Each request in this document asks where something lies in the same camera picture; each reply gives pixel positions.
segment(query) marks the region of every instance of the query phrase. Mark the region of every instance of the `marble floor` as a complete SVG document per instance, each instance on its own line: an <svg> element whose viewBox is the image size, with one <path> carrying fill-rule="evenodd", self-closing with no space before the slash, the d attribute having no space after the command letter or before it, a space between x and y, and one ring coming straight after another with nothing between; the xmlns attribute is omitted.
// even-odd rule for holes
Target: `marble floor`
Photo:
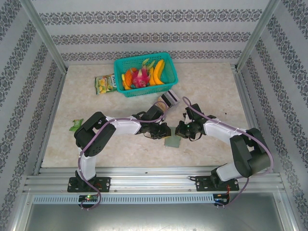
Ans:
<svg viewBox="0 0 308 231"><path fill-rule="evenodd" d="M180 97L198 103L206 115L215 115L235 127L248 128L229 63L175 64L179 82L173 86ZM106 116L127 117L147 111L162 93L126 98L119 92L96 95L94 77L113 73L113 65L71 65L52 126L42 167L77 167L78 150L74 119L87 120L101 111ZM176 127L186 105L181 101L166 122ZM217 166L232 160L231 148L216 138L203 136L196 142L181 139L179 148L164 146L164 140L143 135L110 139L97 156L97 167Z"/></svg>

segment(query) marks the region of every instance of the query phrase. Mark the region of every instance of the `yellow banana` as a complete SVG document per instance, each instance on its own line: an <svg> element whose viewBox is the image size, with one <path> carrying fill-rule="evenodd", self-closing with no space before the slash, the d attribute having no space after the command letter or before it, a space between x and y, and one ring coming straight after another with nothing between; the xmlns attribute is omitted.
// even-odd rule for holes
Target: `yellow banana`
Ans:
<svg viewBox="0 0 308 231"><path fill-rule="evenodd" d="M127 84L126 84L126 82L125 82L125 75L124 74L122 74L122 84L123 84L123 86L124 86L124 89L125 90L131 90L131 88L129 87L129 86L127 86Z"/></svg>
<svg viewBox="0 0 308 231"><path fill-rule="evenodd" d="M150 72L150 86L155 86L156 83L154 81L154 76L153 76L154 75L154 68L151 67L149 72Z"/></svg>
<svg viewBox="0 0 308 231"><path fill-rule="evenodd" d="M165 67L165 61L163 59L159 60L153 73L153 78L156 85L164 84L162 81L160 81L160 77L162 75L164 67Z"/></svg>

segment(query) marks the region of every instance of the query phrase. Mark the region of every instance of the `damask wallpaper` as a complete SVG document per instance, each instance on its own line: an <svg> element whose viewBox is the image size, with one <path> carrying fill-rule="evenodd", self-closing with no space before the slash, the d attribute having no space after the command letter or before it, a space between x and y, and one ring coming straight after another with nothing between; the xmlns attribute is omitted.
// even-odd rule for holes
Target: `damask wallpaper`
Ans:
<svg viewBox="0 0 308 231"><path fill-rule="evenodd" d="M242 75L301 230L308 230L308 1L282 0Z"/></svg>
<svg viewBox="0 0 308 231"><path fill-rule="evenodd" d="M66 65L167 51L175 62L240 57L269 0L34 0Z"/></svg>
<svg viewBox="0 0 308 231"><path fill-rule="evenodd" d="M0 231L32 175L63 78L17 0L0 1Z"/></svg>

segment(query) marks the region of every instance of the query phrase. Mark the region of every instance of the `small green object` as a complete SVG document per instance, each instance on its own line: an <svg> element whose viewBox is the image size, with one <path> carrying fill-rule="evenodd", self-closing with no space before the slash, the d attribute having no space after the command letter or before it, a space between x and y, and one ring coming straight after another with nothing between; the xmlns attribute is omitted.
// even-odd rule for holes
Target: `small green object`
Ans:
<svg viewBox="0 0 308 231"><path fill-rule="evenodd" d="M165 146L179 148L181 136L175 135L175 127L170 127L170 129L171 129L171 136L165 138Z"/></svg>
<svg viewBox="0 0 308 231"><path fill-rule="evenodd" d="M69 130L70 131L77 131L77 129L80 128L82 121L83 121L83 119L74 119L73 120L74 125Z"/></svg>

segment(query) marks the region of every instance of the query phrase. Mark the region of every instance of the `basket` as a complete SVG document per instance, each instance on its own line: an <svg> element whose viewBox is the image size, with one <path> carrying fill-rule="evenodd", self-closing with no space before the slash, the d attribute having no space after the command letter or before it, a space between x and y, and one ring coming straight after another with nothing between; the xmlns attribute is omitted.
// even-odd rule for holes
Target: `basket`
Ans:
<svg viewBox="0 0 308 231"><path fill-rule="evenodd" d="M125 90L122 84L122 74L126 73L132 67L137 69L141 68L142 62L149 58L148 63L150 64L153 60L156 60L154 66L161 59L165 61L165 67L161 75L161 81L163 85L150 86L145 88L137 88L132 90ZM115 82L118 92L123 93L126 97L138 96L151 94L161 91L168 91L171 87L178 82L178 75L175 70L174 64L170 55L166 52L155 53L155 54L145 54L140 56L128 57L123 59L118 59L114 64L115 69Z"/></svg>

